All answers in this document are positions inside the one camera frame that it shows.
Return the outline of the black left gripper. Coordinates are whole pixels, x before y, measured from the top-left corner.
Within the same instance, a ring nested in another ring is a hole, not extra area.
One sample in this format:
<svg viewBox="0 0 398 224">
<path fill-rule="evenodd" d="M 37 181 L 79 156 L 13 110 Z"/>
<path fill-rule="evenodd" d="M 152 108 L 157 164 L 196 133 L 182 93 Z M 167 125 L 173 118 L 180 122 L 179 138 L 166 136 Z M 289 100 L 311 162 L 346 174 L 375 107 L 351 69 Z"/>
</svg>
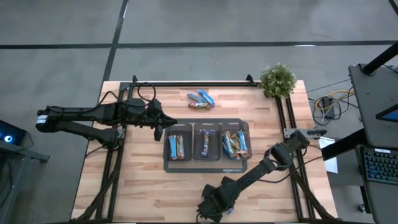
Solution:
<svg viewBox="0 0 398 224">
<path fill-rule="evenodd" d="M 160 101 L 154 99 L 148 103 L 144 112 L 137 117 L 134 126 L 139 126 L 140 128 L 148 126 L 154 129 L 154 140 L 160 141 L 164 126 L 173 126 L 177 123 L 176 119 L 162 112 Z"/>
</svg>

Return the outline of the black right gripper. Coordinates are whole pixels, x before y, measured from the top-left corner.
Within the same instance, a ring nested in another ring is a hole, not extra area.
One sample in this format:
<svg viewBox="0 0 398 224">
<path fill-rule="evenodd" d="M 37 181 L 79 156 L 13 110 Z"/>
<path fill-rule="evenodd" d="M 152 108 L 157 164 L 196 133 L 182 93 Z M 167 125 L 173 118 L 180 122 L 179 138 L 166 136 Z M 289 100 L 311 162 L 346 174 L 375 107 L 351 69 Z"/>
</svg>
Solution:
<svg viewBox="0 0 398 224">
<path fill-rule="evenodd" d="M 219 223 L 223 213 L 233 206 L 237 187 L 237 182 L 229 177 L 223 177 L 218 187 L 206 184 L 201 193 L 201 203 L 198 204 L 198 216 Z"/>
</svg>

